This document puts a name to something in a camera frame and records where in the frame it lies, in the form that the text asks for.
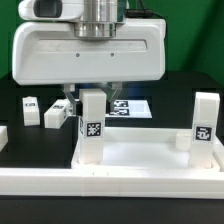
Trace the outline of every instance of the white tray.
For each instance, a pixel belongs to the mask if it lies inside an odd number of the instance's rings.
[[[222,144],[216,139],[212,169],[188,169],[177,131],[106,128],[102,164],[80,165],[77,144],[73,169],[0,169],[0,194],[224,198]]]

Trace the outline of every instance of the white block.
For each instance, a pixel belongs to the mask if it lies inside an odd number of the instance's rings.
[[[219,112],[219,95],[196,93],[189,166],[211,168]]]
[[[106,94],[102,90],[80,90],[83,116],[79,119],[81,164],[103,160]]]
[[[23,98],[24,125],[40,125],[40,112],[36,97]]]
[[[59,129],[69,116],[69,107],[68,99],[57,100],[44,114],[45,128]]]
[[[8,142],[7,127],[0,126],[0,152]]]

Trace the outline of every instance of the green wall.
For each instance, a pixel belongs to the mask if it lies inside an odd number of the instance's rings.
[[[11,71],[12,40],[20,0],[0,3],[0,77]],[[224,1],[145,0],[147,8],[168,22],[166,60],[169,71],[202,71],[224,85]],[[131,0],[131,8],[136,0]]]

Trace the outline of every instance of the white pillar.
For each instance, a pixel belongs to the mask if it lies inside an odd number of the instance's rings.
[[[189,167],[211,168],[219,103],[216,93],[196,93]]]
[[[106,94],[100,89],[80,90],[83,116],[79,118],[79,143],[82,164],[103,160]]]

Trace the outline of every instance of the black table surface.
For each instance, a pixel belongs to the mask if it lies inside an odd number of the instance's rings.
[[[224,88],[208,75],[168,72],[159,81],[127,82],[120,99],[147,100],[152,119],[107,118],[106,126],[191,128],[195,93],[220,94],[216,135],[224,142]],[[40,126],[24,127],[22,98],[36,96]],[[8,144],[0,167],[70,168],[77,140],[77,118],[61,129],[45,129],[43,116],[57,100],[60,86],[26,86],[9,74],[0,80],[0,125],[8,127]],[[108,197],[0,196],[0,223],[224,223],[224,200]]]

